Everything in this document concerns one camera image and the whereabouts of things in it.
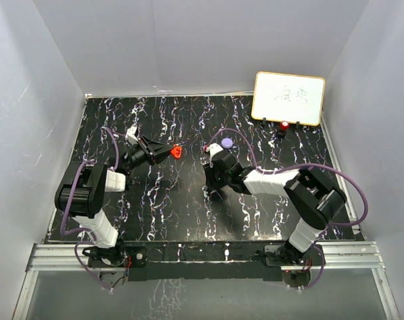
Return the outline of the orange earbud charging case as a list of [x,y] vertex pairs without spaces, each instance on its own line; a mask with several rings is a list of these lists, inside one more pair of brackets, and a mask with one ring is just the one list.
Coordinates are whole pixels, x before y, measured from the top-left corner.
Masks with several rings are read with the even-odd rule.
[[182,146],[174,144],[172,150],[170,150],[170,154],[175,158],[175,159],[180,159],[182,156]]

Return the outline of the lilac earbud charging case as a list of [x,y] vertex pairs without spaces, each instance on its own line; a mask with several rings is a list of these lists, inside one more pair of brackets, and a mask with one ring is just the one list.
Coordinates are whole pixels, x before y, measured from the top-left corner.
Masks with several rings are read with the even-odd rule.
[[224,149],[231,149],[233,147],[232,139],[226,137],[221,140],[221,146]]

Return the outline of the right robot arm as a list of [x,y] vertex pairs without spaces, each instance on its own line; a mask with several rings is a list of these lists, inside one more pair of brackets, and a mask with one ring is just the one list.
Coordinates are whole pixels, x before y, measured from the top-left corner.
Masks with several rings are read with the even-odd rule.
[[209,151],[209,162],[203,166],[206,185],[210,190],[225,186],[247,195],[286,197],[300,219],[285,244],[270,258],[286,264],[302,264],[309,258],[310,248],[328,229],[334,216],[345,206],[347,197],[324,172],[303,166],[284,172],[262,173],[255,167],[243,167],[228,151]]

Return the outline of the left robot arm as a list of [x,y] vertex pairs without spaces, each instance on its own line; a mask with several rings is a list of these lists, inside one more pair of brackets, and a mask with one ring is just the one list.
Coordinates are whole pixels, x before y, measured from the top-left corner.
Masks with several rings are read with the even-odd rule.
[[105,194],[126,191],[134,168],[144,163],[160,164],[169,156],[179,159],[181,154],[182,147],[177,144],[166,145],[142,136],[131,139],[131,149],[116,157],[112,167],[92,161],[70,162],[54,199],[56,209],[63,213],[62,236],[86,232],[92,246],[83,250],[85,256],[112,266],[124,263],[127,251],[103,210]]

